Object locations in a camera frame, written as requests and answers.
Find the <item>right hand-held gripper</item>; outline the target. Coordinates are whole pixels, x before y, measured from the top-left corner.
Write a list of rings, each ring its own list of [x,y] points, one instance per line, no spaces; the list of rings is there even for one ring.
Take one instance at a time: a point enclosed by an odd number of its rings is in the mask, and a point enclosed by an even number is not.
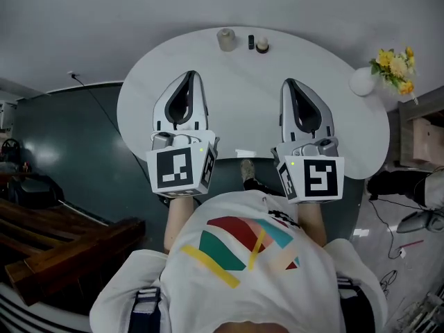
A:
[[[282,141],[273,150],[277,172],[290,204],[325,203],[343,198],[345,159],[337,150],[327,104],[306,84],[292,78],[281,89]],[[298,139],[326,137],[312,141]]]

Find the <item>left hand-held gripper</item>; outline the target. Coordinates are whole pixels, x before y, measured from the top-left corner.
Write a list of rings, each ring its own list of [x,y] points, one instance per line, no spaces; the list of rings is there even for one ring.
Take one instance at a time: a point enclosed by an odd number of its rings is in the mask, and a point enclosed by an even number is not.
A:
[[[181,198],[208,193],[219,138],[206,130],[207,118],[205,90],[197,71],[181,74],[156,101],[153,129],[181,130],[152,134],[146,162],[154,194]]]

